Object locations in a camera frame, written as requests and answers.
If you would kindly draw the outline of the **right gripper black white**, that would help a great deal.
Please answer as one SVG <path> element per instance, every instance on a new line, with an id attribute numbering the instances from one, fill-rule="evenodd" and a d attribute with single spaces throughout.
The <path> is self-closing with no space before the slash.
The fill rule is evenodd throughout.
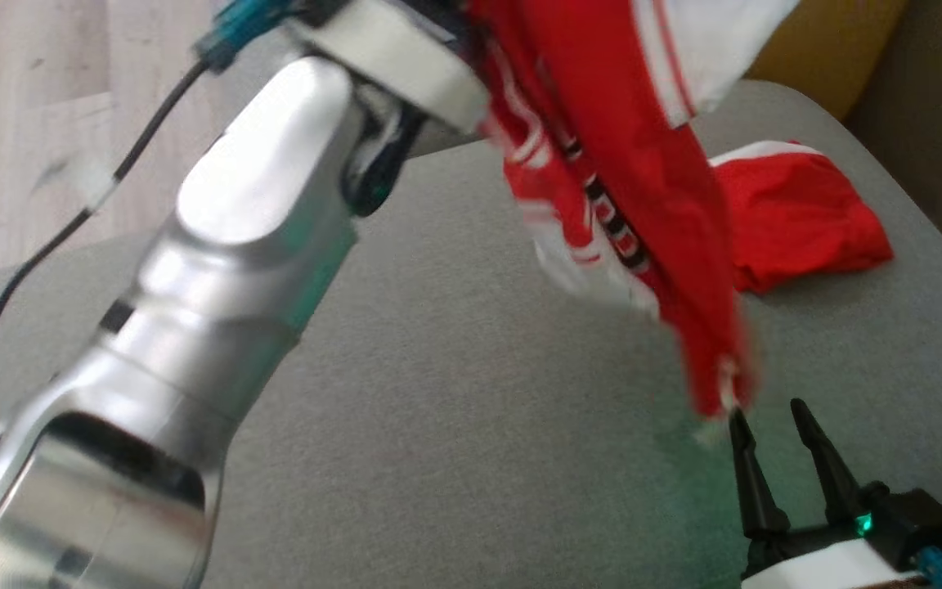
<path id="1" fill-rule="evenodd" d="M 801 443 L 814 458 L 829 524 L 834 529 L 798 533 L 782 553 L 759 555 L 745 571 L 743 588 L 942 588 L 942 504 L 922 488 L 889 492 L 885 484 L 860 486 L 840 452 L 801 398 L 790 400 Z M 775 503 L 744 411 L 729 414 L 729 438 L 747 539 L 788 533 L 790 522 Z"/>

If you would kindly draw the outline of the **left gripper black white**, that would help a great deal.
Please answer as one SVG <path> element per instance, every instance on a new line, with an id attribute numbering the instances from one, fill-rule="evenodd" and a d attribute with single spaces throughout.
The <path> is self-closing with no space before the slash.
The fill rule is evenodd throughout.
<path id="1" fill-rule="evenodd" d="M 456 52 L 388 1 L 351 1 L 328 22 L 292 21 L 295 38 L 460 133 L 478 130 L 490 94 Z"/>

